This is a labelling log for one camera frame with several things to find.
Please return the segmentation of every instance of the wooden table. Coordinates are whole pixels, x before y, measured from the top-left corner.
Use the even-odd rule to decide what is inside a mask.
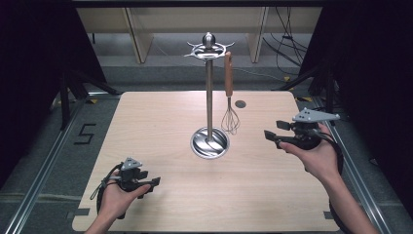
[[[100,181],[128,156],[143,163],[148,179],[160,176],[153,193],[135,200],[113,231],[278,232],[335,231],[326,219],[328,197],[321,184],[293,155],[264,138],[283,136],[277,120],[298,113],[289,92],[234,92],[241,126],[230,147],[208,160],[191,149],[192,134],[207,125],[206,92],[147,92],[122,95],[79,205],[73,228],[86,230],[96,217],[90,196]],[[246,102],[235,107],[236,100]],[[213,126],[227,109],[224,92],[213,92]]]

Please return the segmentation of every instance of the whisk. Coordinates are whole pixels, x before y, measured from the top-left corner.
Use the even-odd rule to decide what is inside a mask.
[[[232,57],[231,52],[225,53],[225,94],[228,98],[228,108],[222,118],[221,129],[232,135],[237,133],[237,128],[240,126],[240,118],[231,107],[231,96],[233,94],[233,74],[232,74]]]

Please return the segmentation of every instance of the round metal base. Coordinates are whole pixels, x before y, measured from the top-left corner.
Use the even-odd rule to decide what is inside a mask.
[[[217,128],[212,128],[211,140],[207,137],[207,127],[197,130],[191,137],[191,148],[201,158],[219,158],[228,151],[229,147],[230,139],[227,134]]]

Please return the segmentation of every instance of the wooden handle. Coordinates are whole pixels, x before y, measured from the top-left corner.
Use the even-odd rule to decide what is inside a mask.
[[[231,52],[225,53],[225,94],[230,97],[233,93],[232,57]]]

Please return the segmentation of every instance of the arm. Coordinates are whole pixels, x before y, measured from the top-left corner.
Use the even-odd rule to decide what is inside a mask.
[[[326,126],[319,127],[329,134]],[[341,178],[336,153],[328,142],[322,140],[319,146],[311,150],[303,150],[286,142],[281,142],[280,147],[297,156],[307,171],[321,182],[335,212],[353,233],[378,233]]]
[[[145,184],[132,192],[125,192],[113,180],[109,181],[103,193],[100,211],[92,225],[88,228],[88,234],[106,233],[116,218],[126,212],[131,202],[138,196],[145,194],[151,187]]]

